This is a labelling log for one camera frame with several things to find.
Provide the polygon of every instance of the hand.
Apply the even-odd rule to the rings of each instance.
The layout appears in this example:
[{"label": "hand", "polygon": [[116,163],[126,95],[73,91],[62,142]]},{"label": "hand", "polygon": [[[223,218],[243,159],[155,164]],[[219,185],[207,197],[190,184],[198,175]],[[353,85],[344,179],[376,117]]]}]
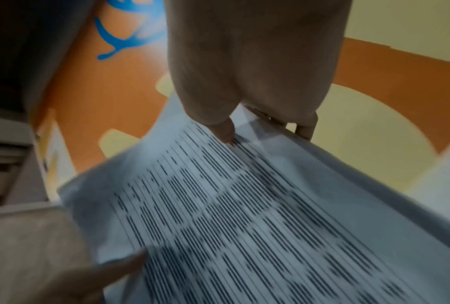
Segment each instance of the hand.
[{"label": "hand", "polygon": [[95,267],[73,269],[53,278],[23,304],[99,304],[103,289],[122,277],[140,271],[146,252]]},{"label": "hand", "polygon": [[352,0],[164,0],[168,64],[186,113],[228,143],[242,102],[311,137]]}]

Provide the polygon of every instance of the floor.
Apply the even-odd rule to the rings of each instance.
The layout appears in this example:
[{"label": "floor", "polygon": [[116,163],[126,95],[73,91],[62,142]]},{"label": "floor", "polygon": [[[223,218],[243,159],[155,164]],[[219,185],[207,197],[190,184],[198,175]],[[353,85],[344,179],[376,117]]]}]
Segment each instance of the floor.
[{"label": "floor", "polygon": [[[161,0],[98,7],[35,117],[52,196],[150,130],[173,92],[165,36]],[[354,0],[345,36],[312,142],[407,192],[450,146],[450,0]]]}]

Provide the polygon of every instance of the sheet of paper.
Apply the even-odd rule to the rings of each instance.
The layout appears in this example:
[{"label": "sheet of paper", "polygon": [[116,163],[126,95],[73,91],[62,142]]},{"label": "sheet of paper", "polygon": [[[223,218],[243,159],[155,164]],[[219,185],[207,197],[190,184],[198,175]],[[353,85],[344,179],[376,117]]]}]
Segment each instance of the sheet of paper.
[{"label": "sheet of paper", "polygon": [[149,249],[108,303],[450,302],[438,240],[243,110],[227,146],[170,103],[62,192],[98,262]]}]

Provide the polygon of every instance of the beige sleeve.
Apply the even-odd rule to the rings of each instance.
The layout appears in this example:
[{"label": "beige sleeve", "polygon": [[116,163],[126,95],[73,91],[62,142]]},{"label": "beige sleeve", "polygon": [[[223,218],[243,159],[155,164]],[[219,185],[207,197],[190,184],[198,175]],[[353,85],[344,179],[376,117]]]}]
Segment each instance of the beige sleeve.
[{"label": "beige sleeve", "polygon": [[222,123],[239,104],[229,56],[219,46],[188,44],[170,33],[168,64],[185,112],[198,123]]}]

